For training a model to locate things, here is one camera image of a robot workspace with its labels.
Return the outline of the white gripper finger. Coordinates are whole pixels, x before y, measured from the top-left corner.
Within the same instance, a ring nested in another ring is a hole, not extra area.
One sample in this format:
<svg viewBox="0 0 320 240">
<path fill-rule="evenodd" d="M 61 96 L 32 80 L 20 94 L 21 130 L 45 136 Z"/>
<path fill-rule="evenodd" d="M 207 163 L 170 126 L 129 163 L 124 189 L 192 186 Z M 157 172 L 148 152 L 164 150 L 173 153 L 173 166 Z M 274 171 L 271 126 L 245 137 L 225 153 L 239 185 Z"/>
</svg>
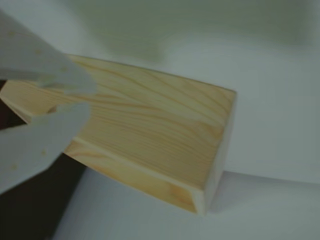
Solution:
<svg viewBox="0 0 320 240">
<path fill-rule="evenodd" d="M 63 104 L 0 132 L 0 192 L 47 170 L 90 118 L 88 103 Z"/>
<path fill-rule="evenodd" d="M 92 77 L 4 11 L 0 13 L 0 78 L 35 81 L 67 94 L 94 94 Z"/>
</svg>

